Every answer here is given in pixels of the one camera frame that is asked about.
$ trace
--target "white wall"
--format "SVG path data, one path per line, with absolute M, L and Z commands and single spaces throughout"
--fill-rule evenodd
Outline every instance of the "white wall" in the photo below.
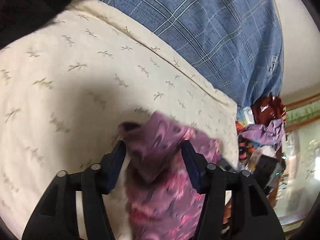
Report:
M 284 38 L 285 104 L 320 92 L 320 32 L 301 0 L 275 0 Z

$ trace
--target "dark fabric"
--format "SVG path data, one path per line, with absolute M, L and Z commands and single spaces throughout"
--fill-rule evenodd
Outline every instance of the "dark fabric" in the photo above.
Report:
M 71 0 L 0 0 L 0 49 L 44 26 Z
M 1 240 L 18 240 L 15 235 L 9 230 L 7 225 L 0 218 L 0 239 Z
M 209 163 L 217 163 L 218 140 L 157 112 L 143 125 L 123 123 L 119 128 L 131 157 L 126 189 L 133 239 L 188 240 L 204 195 L 191 185 L 179 144 L 189 140 Z

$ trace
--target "colorful clothing pile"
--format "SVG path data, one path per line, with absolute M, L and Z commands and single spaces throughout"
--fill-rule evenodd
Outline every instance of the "colorful clothing pile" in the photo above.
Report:
M 285 106 L 275 96 L 261 97 L 251 107 L 238 109 L 237 133 L 239 159 L 249 157 L 257 148 L 270 146 L 277 151 L 285 133 Z

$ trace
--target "purple fabric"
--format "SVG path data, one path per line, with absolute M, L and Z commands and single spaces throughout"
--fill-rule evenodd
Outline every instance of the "purple fabric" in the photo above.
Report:
M 179 144 L 190 140 L 196 152 L 217 163 L 219 141 L 158 112 L 143 125 L 125 122 L 119 130 L 131 157 L 126 190 L 133 239 L 190 239 L 204 195 L 192 188 Z
M 276 145 L 277 151 L 281 146 L 281 139 L 284 133 L 282 119 L 274 119 L 271 120 L 268 127 L 264 124 L 253 124 L 246 131 L 239 133 L 239 135 L 262 145 Z

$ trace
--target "leaf pattern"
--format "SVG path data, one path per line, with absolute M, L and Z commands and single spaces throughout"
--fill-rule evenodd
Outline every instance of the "leaf pattern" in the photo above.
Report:
M 127 50 L 132 50 L 132 48 L 130 48 L 130 47 L 128 47 L 128 46 L 121 47 L 121 48 L 122 48 L 121 50 L 125 50 L 125 49 L 127 49 Z
M 94 35 L 92 32 L 90 32 L 89 29 L 87 29 L 85 32 L 86 32 L 88 35 L 91 35 L 91 36 L 93 36 L 93 37 L 96 37 L 96 38 L 98 37 L 98 36 Z
M 110 54 L 110 53 L 108 53 L 108 51 L 107 51 L 107 50 L 97 52 L 97 54 L 99 54 L 99 53 L 101 53 L 103 56 L 108 55 L 109 57 L 111 57 L 111 58 L 113 59 L 113 55 L 112 55 L 112 54 Z
M 2 198 L 0 198 L 0 203 L 1 203 L 1 206 L 5 209 L 8 209 L 11 211 L 11 208 L 7 205 L 6 202 L 4 202 L 4 200 Z
M 157 62 L 155 62 L 152 58 L 150 58 L 150 61 L 153 63 L 153 65 L 157 66 L 157 67 L 160 67 Z
M 50 117 L 51 117 L 51 120 L 49 121 L 49 123 L 55 126 L 56 132 L 64 132 L 64 133 L 70 132 L 70 129 L 65 126 L 63 121 L 59 121 L 54 116 L 54 113 L 52 113 Z
M 138 44 L 140 47 L 145 48 L 145 46 L 144 46 L 144 45 L 142 45 L 142 44 L 141 44 L 141 43 L 139 43 L 139 42 L 136 42 L 136 44 Z
M 43 165 L 44 165 L 44 156 L 39 154 L 39 152 L 38 152 L 39 148 L 32 149 L 30 146 L 28 146 L 26 148 L 26 150 L 31 153 L 31 160 L 35 159 L 36 162 L 39 163 L 39 165 L 41 167 L 43 167 Z
M 70 65 L 68 72 L 73 70 L 73 69 L 81 69 L 82 67 L 87 67 L 87 64 L 80 64 L 79 62 L 77 62 L 77 65 Z
M 71 3 L 69 3 L 68 5 L 67 5 L 67 7 L 68 7 L 68 9 L 77 9 L 73 4 L 71 4 Z
M 163 95 L 164 95 L 164 94 L 163 94 L 163 93 L 160 93 L 160 92 L 154 94 L 154 95 L 153 95 L 153 96 L 155 97 L 154 101 L 156 101 L 157 98 L 161 98 Z
M 2 74 L 2 79 L 5 80 L 5 85 L 8 84 L 9 79 L 11 79 L 11 77 L 9 76 L 10 71 L 6 71 L 5 69 L 1 70 L 1 74 Z
M 173 61 L 174 61 L 174 65 L 175 65 L 176 67 L 180 67 L 179 64 L 178 64 L 178 61 L 176 61 L 175 58 L 173 58 Z
M 125 27 L 125 29 L 124 29 L 124 30 L 125 30 L 125 32 L 126 32 L 126 33 L 128 33 L 128 35 L 130 35 L 130 36 L 131 36 L 131 31 L 128 31 L 128 27 L 127 27 L 127 26 Z
M 152 51 L 154 51 L 154 52 L 157 52 L 157 50 L 161 50 L 161 49 L 159 49 L 157 46 L 155 46 L 154 48 L 153 48 L 153 47 L 150 47 L 150 49 L 151 49 Z
M 148 109 L 144 110 L 143 107 L 136 108 L 134 111 L 137 112 L 137 113 L 139 113 L 139 114 L 147 114 L 147 115 L 150 115 L 150 114 L 149 114 L 149 110 L 148 110 Z
M 144 72 L 147 75 L 147 77 L 149 77 L 149 72 L 146 71 L 146 68 L 141 67 L 140 65 L 138 65 L 138 67 L 141 69 L 141 73 Z
M 71 40 L 70 37 L 68 37 L 68 36 L 66 36 L 66 35 L 62 35 L 62 37 L 64 37 L 65 40 L 66 40 L 67 42 L 69 42 L 70 47 L 72 46 L 72 44 L 74 44 L 74 42 Z
M 14 116 L 15 116 L 17 113 L 19 113 L 19 112 L 21 112 L 21 108 L 17 108 L 17 109 L 15 109 L 15 110 L 12 110 L 10 113 L 7 113 L 7 114 L 5 115 L 5 117 L 6 117 L 7 119 L 5 120 L 4 123 L 8 122 L 8 120 L 9 120 L 10 118 L 14 117 Z
M 171 83 L 170 81 L 166 81 L 165 83 L 168 84 L 170 87 L 173 87 L 173 88 L 174 88 L 174 84 Z
M 53 86 L 52 86 L 53 81 L 46 82 L 45 80 L 46 80 L 46 78 L 43 78 L 41 80 L 37 80 L 32 85 L 38 84 L 41 88 L 47 87 L 47 88 L 49 88 L 49 90 L 53 89 Z
M 181 101 L 180 101 L 180 99 L 178 99 L 178 102 L 179 102 L 179 105 L 180 105 L 182 108 L 186 109 L 186 107 L 185 107 L 184 103 L 183 103 L 183 102 L 181 102 Z
M 117 73 L 116 73 L 115 80 L 118 80 L 118 81 L 119 81 L 119 86 L 124 86 L 124 87 L 126 87 L 126 88 L 128 87 L 128 85 L 124 82 L 124 80 L 121 80 L 121 79 L 118 77 Z
M 115 29 L 112 28 L 112 31 L 119 35 L 119 32 L 117 32 Z
M 7 184 L 10 187 L 10 190 L 12 190 L 13 192 L 16 192 L 16 193 L 19 192 L 19 189 L 15 187 L 12 180 L 7 176 L 5 172 L 3 173 L 3 183 Z
M 80 16 L 82 19 L 86 19 L 87 21 L 89 21 L 88 16 L 85 16 L 83 14 L 78 14 L 78 16 Z
M 3 49 L 0 49 L 0 53 L 5 52 L 7 49 L 10 49 L 9 46 L 4 47 Z
M 61 21 L 61 20 L 52 19 L 45 26 L 55 25 L 55 24 L 59 24 L 59 23 L 66 23 L 66 22 L 65 21 Z
M 39 57 L 40 55 L 37 55 L 36 53 L 32 51 L 27 51 L 27 54 L 29 54 L 29 57 Z
M 100 18 L 100 19 L 102 19 L 102 20 L 104 20 L 104 19 L 108 20 L 108 17 L 105 17 L 105 16 L 103 16 L 103 15 L 98 15 L 97 18 Z
M 191 94 L 191 92 L 189 90 L 187 90 L 188 94 L 192 97 L 193 99 L 193 95 Z
M 93 101 L 101 107 L 102 110 L 106 109 L 107 101 L 101 98 L 101 95 L 89 92 L 89 95 L 92 97 Z

